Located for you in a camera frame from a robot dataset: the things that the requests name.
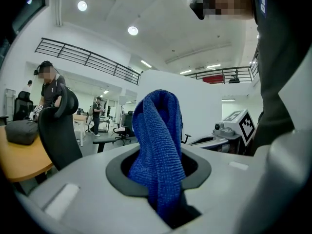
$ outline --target blue towel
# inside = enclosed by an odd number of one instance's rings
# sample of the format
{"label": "blue towel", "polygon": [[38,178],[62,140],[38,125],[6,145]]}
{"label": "blue towel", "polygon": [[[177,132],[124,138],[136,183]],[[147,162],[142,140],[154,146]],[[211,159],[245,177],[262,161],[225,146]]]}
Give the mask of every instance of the blue towel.
{"label": "blue towel", "polygon": [[185,173],[181,164],[182,116],[176,96],[156,90],[136,107],[132,126],[140,153],[128,178],[149,190],[149,203],[164,220],[174,213]]}

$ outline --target desk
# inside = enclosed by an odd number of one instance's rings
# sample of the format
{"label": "desk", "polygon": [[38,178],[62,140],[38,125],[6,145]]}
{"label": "desk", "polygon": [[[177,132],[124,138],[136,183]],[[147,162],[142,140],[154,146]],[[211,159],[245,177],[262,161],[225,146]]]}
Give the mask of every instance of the desk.
{"label": "desk", "polygon": [[98,126],[98,132],[99,133],[108,133],[109,132],[109,119],[105,119],[105,117],[101,117],[99,118],[99,123],[106,123],[106,127],[107,127],[107,130],[104,130],[104,129],[100,129],[99,126]]}
{"label": "desk", "polygon": [[83,137],[86,135],[84,125],[87,120],[85,115],[73,115],[74,121],[80,121],[80,146],[83,146]]}
{"label": "desk", "polygon": [[33,178],[53,166],[39,136],[29,146],[10,143],[4,126],[0,126],[0,163],[10,182]]}

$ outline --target gray bag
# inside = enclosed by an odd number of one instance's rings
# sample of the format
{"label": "gray bag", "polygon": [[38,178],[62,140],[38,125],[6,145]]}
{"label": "gray bag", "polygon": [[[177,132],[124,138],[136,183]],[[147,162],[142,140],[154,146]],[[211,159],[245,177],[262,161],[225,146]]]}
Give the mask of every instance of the gray bag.
{"label": "gray bag", "polygon": [[5,126],[6,138],[9,142],[31,145],[38,135],[38,123],[32,120],[16,120]]}

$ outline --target vr headset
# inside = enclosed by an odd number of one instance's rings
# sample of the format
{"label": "vr headset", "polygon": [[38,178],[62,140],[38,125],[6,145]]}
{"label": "vr headset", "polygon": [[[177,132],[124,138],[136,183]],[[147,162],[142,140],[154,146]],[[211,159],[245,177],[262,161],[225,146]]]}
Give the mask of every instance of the vr headset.
{"label": "vr headset", "polygon": [[34,76],[37,76],[40,73],[41,68],[45,67],[53,67],[53,64],[49,62],[48,60],[45,60],[42,64],[40,64],[37,69],[34,71]]}

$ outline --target chair backrest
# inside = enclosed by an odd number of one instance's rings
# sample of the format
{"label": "chair backrest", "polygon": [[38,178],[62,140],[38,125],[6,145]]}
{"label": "chair backrest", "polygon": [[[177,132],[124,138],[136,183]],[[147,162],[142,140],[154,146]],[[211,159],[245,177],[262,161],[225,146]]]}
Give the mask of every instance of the chair backrest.
{"label": "chair backrest", "polygon": [[58,170],[82,158],[73,126],[73,113],[78,99],[65,85],[61,86],[59,108],[43,109],[39,114],[38,129],[43,147]]}
{"label": "chair backrest", "polygon": [[25,99],[25,100],[30,100],[29,97],[30,97],[30,93],[26,91],[21,91],[18,96],[18,98]]}
{"label": "chair backrest", "polygon": [[31,100],[17,97],[14,104],[13,121],[26,119],[32,111],[33,104]]}
{"label": "chair backrest", "polygon": [[130,132],[128,133],[129,136],[134,136],[134,132],[133,132],[133,129],[132,129],[132,114],[133,114],[133,111],[129,111],[128,114],[126,114],[125,116],[125,121],[123,123],[123,126],[124,127],[128,127]]}

